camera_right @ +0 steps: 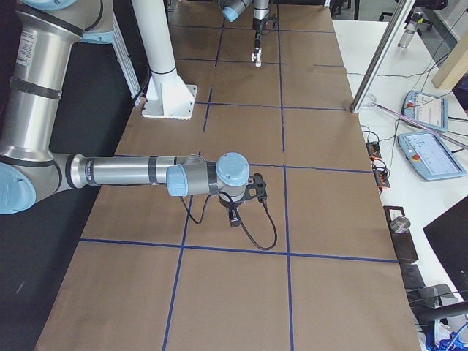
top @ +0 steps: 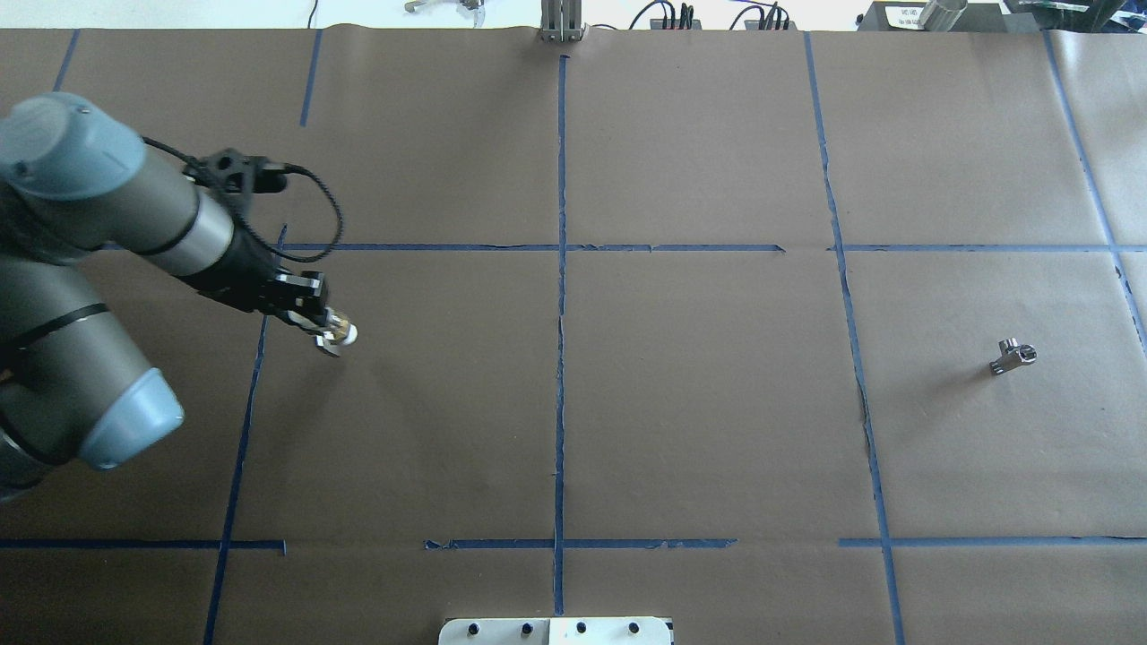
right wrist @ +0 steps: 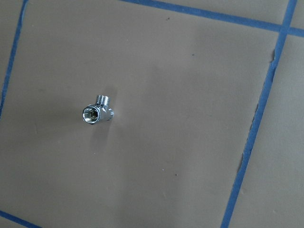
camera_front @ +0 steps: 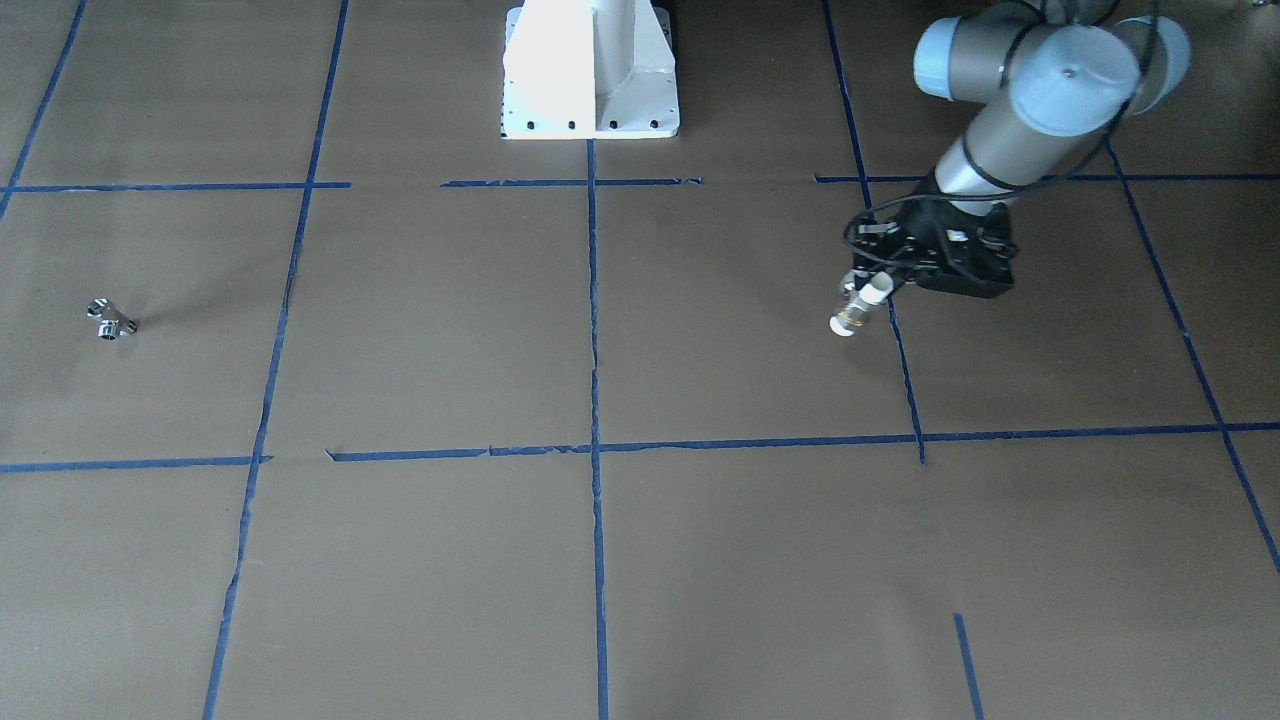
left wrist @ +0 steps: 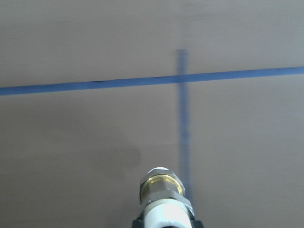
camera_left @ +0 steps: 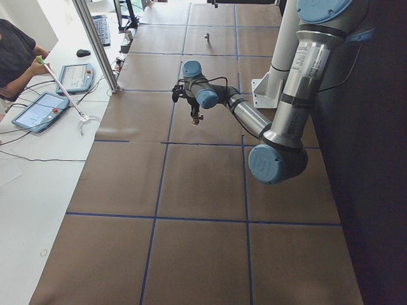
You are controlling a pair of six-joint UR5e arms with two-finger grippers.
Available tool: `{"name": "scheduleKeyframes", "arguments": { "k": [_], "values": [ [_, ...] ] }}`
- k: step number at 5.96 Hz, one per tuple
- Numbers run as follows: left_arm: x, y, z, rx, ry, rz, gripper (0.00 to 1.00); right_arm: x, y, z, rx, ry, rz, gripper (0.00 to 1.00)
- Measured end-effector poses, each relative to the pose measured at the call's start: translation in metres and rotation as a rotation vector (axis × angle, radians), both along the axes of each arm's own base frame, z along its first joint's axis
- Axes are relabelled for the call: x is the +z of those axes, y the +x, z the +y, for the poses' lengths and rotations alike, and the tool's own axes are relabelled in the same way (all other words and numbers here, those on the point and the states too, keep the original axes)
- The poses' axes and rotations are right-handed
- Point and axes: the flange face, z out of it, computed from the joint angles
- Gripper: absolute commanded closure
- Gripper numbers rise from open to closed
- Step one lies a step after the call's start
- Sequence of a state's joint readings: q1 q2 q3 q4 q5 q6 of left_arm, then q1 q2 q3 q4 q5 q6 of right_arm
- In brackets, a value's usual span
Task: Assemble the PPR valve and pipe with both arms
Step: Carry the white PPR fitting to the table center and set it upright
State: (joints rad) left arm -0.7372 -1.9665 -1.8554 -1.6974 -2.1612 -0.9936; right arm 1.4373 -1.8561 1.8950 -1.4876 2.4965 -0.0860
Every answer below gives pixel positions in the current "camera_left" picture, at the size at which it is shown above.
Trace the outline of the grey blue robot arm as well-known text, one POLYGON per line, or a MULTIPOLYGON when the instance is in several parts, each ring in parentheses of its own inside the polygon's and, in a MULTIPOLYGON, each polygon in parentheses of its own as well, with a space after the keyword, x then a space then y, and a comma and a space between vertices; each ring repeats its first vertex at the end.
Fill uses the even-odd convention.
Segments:
POLYGON ((270 70, 254 80, 252 101, 213 84, 195 60, 184 63, 172 100, 187 100, 193 124, 201 109, 225 106, 260 140, 249 153, 252 175, 264 184, 291 179, 307 166, 301 138, 335 49, 368 40, 373 31, 367 1, 287 1, 270 70))

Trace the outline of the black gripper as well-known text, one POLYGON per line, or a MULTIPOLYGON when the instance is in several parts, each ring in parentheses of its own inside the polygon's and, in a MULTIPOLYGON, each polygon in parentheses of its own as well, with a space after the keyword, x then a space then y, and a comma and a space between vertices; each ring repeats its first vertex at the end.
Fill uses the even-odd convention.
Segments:
POLYGON ((187 97, 187 103, 191 106, 190 116, 191 118, 197 117, 200 115, 200 105, 197 100, 193 97, 187 97))

